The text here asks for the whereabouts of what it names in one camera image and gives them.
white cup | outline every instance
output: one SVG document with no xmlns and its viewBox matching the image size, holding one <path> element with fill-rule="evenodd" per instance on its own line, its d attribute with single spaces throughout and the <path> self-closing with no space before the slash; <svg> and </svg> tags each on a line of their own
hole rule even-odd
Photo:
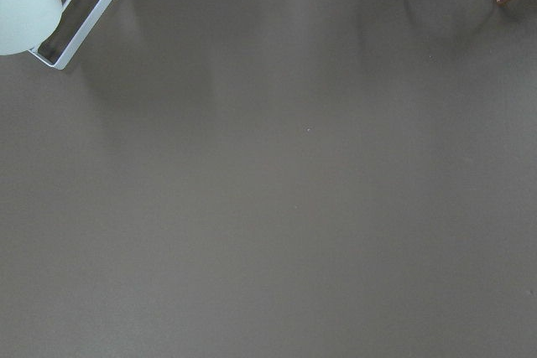
<svg viewBox="0 0 537 358">
<path fill-rule="evenodd" d="M 61 13 L 61 0 L 0 0 L 0 54 L 41 44 L 60 23 Z"/>
</svg>

cup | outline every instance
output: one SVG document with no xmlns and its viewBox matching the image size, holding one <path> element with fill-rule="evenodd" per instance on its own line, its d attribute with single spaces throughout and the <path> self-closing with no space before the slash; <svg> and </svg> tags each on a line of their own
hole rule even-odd
<svg viewBox="0 0 537 358">
<path fill-rule="evenodd" d="M 0 0 L 0 54 L 41 44 L 56 29 L 61 14 L 61 0 Z"/>
</svg>

cylindrical container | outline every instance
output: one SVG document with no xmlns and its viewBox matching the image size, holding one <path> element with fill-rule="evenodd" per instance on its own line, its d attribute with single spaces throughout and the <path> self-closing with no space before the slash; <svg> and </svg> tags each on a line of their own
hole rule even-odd
<svg viewBox="0 0 537 358">
<path fill-rule="evenodd" d="M 61 13 L 61 0 L 0 0 L 0 54 L 17 54 L 45 41 Z"/>
</svg>

gray tabletop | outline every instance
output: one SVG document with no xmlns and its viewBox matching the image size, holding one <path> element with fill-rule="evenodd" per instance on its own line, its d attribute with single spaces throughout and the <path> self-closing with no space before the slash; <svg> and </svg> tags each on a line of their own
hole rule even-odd
<svg viewBox="0 0 537 358">
<path fill-rule="evenodd" d="M 0 356 L 537 350 L 537 0 L 115 0 L 0 59 Z"/>
</svg>

